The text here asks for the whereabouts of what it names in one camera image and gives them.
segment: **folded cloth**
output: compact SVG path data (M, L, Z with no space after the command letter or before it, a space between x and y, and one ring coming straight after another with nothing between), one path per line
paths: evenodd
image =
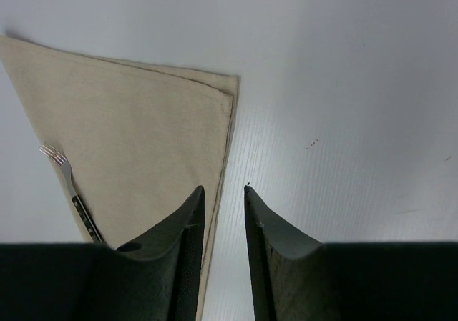
M238 78L80 56L4 36L0 60L40 141L69 159L77 189L108 245L142 234L204 186L199 320Z

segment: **folded napkin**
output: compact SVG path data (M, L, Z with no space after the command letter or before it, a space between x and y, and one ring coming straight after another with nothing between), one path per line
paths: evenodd
M40 141L69 159L110 246L142 234L204 186L200 319L238 78L80 56L4 36L0 60Z

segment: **brown napkin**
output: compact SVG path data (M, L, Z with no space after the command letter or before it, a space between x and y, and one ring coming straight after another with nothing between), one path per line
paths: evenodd
M200 319L238 78L80 56L4 36L0 59L40 141L69 159L110 246L142 234L204 186Z

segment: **fabric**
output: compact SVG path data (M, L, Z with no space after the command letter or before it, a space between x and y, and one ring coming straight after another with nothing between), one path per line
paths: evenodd
M238 78L80 56L4 36L0 60L40 141L62 150L71 163L108 245L142 234L204 186L200 319Z

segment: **white table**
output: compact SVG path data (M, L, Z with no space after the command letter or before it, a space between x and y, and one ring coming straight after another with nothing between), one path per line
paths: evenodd
M241 76L204 320L253 320L247 182L319 240L458 239L458 0L0 0L0 31ZM0 91L0 241L81 240Z

